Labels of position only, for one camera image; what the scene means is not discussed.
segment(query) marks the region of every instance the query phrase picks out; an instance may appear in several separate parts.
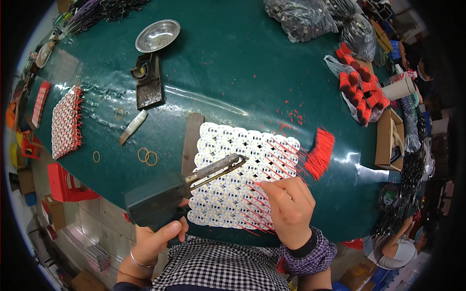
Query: rubber band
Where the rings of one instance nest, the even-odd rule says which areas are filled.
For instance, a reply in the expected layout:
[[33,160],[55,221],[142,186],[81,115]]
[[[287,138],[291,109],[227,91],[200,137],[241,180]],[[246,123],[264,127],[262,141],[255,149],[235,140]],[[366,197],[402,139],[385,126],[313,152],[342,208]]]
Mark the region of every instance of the rubber band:
[[139,153],[141,152],[142,149],[145,149],[146,152],[149,153],[149,150],[148,150],[148,149],[146,149],[146,148],[140,148],[140,149],[137,151],[137,158],[138,158],[141,162],[147,162],[147,161],[149,160],[147,154],[146,154],[146,160],[145,160],[145,161],[141,160],[141,158],[139,157]]
[[[155,158],[156,158],[155,163],[153,163],[152,165],[149,164],[149,163],[147,162],[147,161],[149,160],[149,154],[150,154],[150,153],[153,153],[153,154],[155,155]],[[154,152],[150,152],[150,151],[147,151],[147,154],[146,154],[146,156],[145,156],[145,159],[146,159],[146,164],[147,164],[149,167],[155,166],[155,165],[157,164],[157,162],[158,162],[158,156],[157,156],[157,154],[154,153]]]
[[[99,159],[96,161],[96,153],[99,155]],[[99,162],[100,161],[100,153],[98,151],[95,151],[93,154],[92,154],[92,159],[94,160],[94,162]]]
[[[121,114],[121,117],[118,118],[117,115],[118,115],[118,111],[120,111],[120,109],[123,111],[123,113]],[[120,120],[123,119],[123,116],[124,116],[124,108],[123,108],[123,107],[119,107],[119,108],[116,110],[116,112],[115,112],[115,118],[116,118],[116,120],[120,121]]]

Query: clear plastic bag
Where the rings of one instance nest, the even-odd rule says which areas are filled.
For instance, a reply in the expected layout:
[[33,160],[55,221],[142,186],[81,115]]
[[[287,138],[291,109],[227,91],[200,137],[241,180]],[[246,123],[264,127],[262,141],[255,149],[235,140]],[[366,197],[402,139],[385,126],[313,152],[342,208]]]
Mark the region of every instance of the clear plastic bag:
[[52,50],[55,47],[55,43],[53,41],[49,41],[48,43],[44,44],[39,53],[37,54],[37,58],[35,59],[35,64],[38,68],[43,68],[48,61],[48,58],[52,54]]
[[415,153],[421,148],[419,141],[418,127],[413,118],[407,114],[404,115],[404,124],[406,132],[404,136],[404,150],[408,153]]
[[422,176],[422,181],[429,180],[435,174],[435,159],[432,157],[431,153],[431,138],[425,138],[422,142],[425,150],[425,163],[424,163],[424,175]]
[[340,43],[345,42],[353,51],[352,55],[372,62],[377,52],[377,41],[374,27],[362,15],[356,14],[345,23],[340,34]]
[[330,15],[351,17],[355,14],[363,14],[363,10],[355,0],[324,0],[329,8]]
[[323,0],[264,0],[265,12],[281,23],[291,42],[305,42],[338,28]]
[[[340,63],[336,58],[334,58],[333,56],[331,55],[326,55],[323,60],[325,61],[325,63],[327,64],[327,66],[329,67],[330,71],[335,75],[335,77],[337,77],[338,79],[340,79],[340,73],[341,72],[345,72],[347,74],[351,73],[352,71],[355,71],[355,69],[352,67],[352,66],[348,66],[348,65],[344,65],[342,63]],[[345,96],[345,93],[341,92],[342,93],[342,97],[343,99],[345,100],[346,102],[346,105],[348,105],[348,108],[349,108],[349,111],[351,113],[351,116],[354,118],[354,120],[356,120],[357,122],[359,122],[359,119],[357,117],[357,110],[356,110],[356,107],[354,107],[353,104],[351,104],[351,102],[348,100],[348,98],[346,98]],[[384,110],[380,110],[380,109],[377,109],[377,108],[373,108],[372,109],[372,113],[370,115],[370,118],[369,118],[369,122],[377,122],[377,120],[380,118],[380,116],[382,116],[382,113],[384,112]]]

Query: metal dish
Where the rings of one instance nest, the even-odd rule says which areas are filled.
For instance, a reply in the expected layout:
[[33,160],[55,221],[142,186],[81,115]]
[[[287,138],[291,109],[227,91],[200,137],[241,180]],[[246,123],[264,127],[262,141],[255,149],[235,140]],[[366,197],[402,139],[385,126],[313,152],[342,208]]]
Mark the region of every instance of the metal dish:
[[179,23],[165,19],[144,28],[136,38],[136,49],[141,53],[152,53],[168,46],[178,36]]

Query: silver bracelet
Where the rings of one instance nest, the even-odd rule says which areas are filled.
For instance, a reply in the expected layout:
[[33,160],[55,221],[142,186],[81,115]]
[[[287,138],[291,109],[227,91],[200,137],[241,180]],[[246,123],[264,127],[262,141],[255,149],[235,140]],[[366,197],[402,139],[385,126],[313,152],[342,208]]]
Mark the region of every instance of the silver bracelet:
[[138,265],[138,266],[140,266],[140,267],[143,267],[143,268],[152,268],[153,266],[157,265],[157,263],[158,263],[158,257],[157,257],[157,261],[155,262],[155,264],[150,265],[150,266],[144,266],[144,265],[141,265],[140,263],[138,263],[138,262],[134,259],[134,256],[133,256],[133,248],[134,248],[134,245],[131,247],[130,255],[131,255],[131,258],[133,259],[133,261],[136,263],[136,265]]

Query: woman's right hand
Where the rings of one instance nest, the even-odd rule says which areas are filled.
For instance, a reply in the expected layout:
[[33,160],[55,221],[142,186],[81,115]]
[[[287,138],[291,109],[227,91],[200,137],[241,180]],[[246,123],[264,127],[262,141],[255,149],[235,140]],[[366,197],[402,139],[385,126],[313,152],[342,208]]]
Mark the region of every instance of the woman's right hand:
[[405,219],[405,221],[403,222],[402,228],[407,230],[411,226],[411,223],[412,223],[412,216]]
[[312,235],[309,222],[315,200],[311,192],[298,177],[274,182],[262,181],[260,186],[269,198],[272,222],[278,238],[289,249],[299,249]]
[[409,62],[406,58],[401,58],[401,66],[405,69],[405,70],[408,70],[409,69]]

